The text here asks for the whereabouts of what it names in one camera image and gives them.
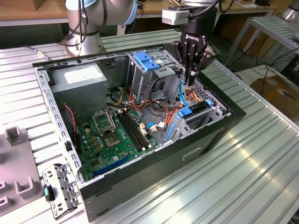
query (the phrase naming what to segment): cardboard box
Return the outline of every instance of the cardboard box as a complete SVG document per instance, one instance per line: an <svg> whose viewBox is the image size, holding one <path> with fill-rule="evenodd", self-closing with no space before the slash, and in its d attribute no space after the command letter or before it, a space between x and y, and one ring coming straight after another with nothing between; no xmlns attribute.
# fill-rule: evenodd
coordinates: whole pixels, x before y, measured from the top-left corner
<svg viewBox="0 0 299 224"><path fill-rule="evenodd" d="M263 78L259 78L250 86L260 93L262 85ZM283 78L279 76L266 78L262 96L293 122L299 120L299 91Z"/></svg>
<svg viewBox="0 0 299 224"><path fill-rule="evenodd" d="M46 0L0 0L0 5L36 11Z"/></svg>

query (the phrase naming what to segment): metal table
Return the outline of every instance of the metal table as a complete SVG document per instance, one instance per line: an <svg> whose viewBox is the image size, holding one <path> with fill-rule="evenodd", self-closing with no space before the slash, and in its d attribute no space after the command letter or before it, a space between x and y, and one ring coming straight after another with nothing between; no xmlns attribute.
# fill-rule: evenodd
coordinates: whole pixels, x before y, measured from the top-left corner
<svg viewBox="0 0 299 224"><path fill-rule="evenodd" d="M277 42L281 43L281 47L277 49L276 55L278 55L283 46L286 46L290 50L297 49L294 52L299 54L299 41L293 38L294 34L299 33L299 21L288 22L278 16L252 17L246 21L236 41L231 47L228 53L228 57L224 63L226 66L231 61L235 50L239 46L242 38L244 37L250 26L254 26L257 28L256 34L259 32L264 32L268 36L275 39ZM244 51L246 51L252 45L254 39L255 38L251 38L249 40L248 44L244 48Z"/></svg>
<svg viewBox="0 0 299 224"><path fill-rule="evenodd" d="M103 38L108 51L178 40L174 30ZM52 59L57 44L35 46ZM0 50L0 132L28 130L39 174L64 162L27 48ZM299 207L299 128L220 62L204 73L246 113L217 145L192 164L92 223L287 223ZM54 221L44 197L0 217L0 223L87 223L84 208Z"/></svg>

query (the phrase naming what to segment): ram slot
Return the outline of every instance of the ram slot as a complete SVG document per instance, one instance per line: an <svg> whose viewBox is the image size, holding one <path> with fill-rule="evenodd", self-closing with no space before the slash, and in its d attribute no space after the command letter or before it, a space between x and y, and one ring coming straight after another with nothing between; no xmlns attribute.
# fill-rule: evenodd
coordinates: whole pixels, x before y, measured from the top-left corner
<svg viewBox="0 0 299 224"><path fill-rule="evenodd" d="M148 143L145 141L138 128L133 123L131 117L127 114L119 114L117 115L117 118L120 121L123 128L125 129L129 138L132 140L137 150L141 151L142 148L147 148Z"/></svg>

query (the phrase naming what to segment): side panel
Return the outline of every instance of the side panel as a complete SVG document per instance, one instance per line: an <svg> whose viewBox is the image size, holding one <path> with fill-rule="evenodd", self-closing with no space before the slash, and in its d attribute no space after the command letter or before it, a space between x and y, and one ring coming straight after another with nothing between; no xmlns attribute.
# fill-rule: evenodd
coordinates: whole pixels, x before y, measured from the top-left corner
<svg viewBox="0 0 299 224"><path fill-rule="evenodd" d="M113 207L124 203L149 186L199 158L203 151L211 149L235 124L219 129L206 137L176 151L170 156L140 170L128 178L106 188L104 191L84 200L88 220L92 221Z"/></svg>

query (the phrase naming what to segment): green circuit board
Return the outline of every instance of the green circuit board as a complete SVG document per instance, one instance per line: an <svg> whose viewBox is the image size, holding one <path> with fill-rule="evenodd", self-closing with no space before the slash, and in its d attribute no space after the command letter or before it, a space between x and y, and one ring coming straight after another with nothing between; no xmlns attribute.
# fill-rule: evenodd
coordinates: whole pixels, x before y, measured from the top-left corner
<svg viewBox="0 0 299 224"><path fill-rule="evenodd" d="M135 122L141 123L136 111L131 110L128 115ZM82 164L81 173L85 181L93 179L94 172L107 168L111 164L131 161L158 147L158 142L149 134L148 138L144 137L144 139L151 145L151 148L138 152L116 114L112 115L112 120L116 126L115 131L105 132L102 136L93 119L77 126L82 148L82 153L78 155ZM100 129L108 124L105 117L97 119Z"/></svg>

